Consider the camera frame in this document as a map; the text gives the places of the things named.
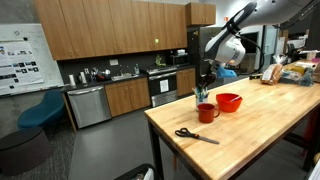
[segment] butcher block countertop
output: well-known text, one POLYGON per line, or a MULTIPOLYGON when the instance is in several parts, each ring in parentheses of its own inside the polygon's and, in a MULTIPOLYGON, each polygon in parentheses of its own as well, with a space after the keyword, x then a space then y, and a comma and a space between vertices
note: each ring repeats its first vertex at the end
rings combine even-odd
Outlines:
POLYGON ((212 123, 199 122, 194 95, 145 114, 204 179, 228 179, 317 107, 319 89, 319 83, 311 87, 271 86, 247 78, 210 90, 208 102, 215 105, 219 93, 235 93, 243 98, 237 112, 221 112, 212 123), (175 130, 182 127, 220 144, 176 136, 175 130))

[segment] blue chair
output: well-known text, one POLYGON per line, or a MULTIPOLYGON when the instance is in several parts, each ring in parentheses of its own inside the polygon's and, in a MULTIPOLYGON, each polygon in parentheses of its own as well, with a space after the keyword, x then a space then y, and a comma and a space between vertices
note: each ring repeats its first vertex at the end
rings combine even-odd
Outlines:
POLYGON ((18 119, 18 128, 44 127, 64 114, 64 102, 59 90, 49 90, 40 104, 25 110, 18 119))

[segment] oven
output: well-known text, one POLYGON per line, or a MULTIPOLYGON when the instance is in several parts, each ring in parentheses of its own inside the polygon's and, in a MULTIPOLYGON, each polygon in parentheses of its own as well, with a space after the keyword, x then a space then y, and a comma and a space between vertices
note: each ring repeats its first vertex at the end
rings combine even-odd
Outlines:
POLYGON ((177 75, 175 67, 149 67, 148 70, 144 70, 143 72, 148 74, 152 107, 177 100, 177 75))

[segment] dishwasher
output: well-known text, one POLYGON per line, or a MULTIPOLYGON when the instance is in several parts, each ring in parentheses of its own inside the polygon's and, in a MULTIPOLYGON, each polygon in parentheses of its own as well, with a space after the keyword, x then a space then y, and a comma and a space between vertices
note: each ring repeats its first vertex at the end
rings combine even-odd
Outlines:
POLYGON ((111 119, 103 86, 69 91, 68 97, 79 128, 111 119))

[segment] cabinet handle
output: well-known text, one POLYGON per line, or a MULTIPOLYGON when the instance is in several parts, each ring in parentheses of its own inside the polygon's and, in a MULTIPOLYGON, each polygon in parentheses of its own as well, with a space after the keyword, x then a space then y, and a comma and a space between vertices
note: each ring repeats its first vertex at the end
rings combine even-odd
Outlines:
POLYGON ((70 54, 70 57, 73 57, 73 56, 72 56, 72 51, 71 51, 71 50, 69 50, 69 54, 70 54))

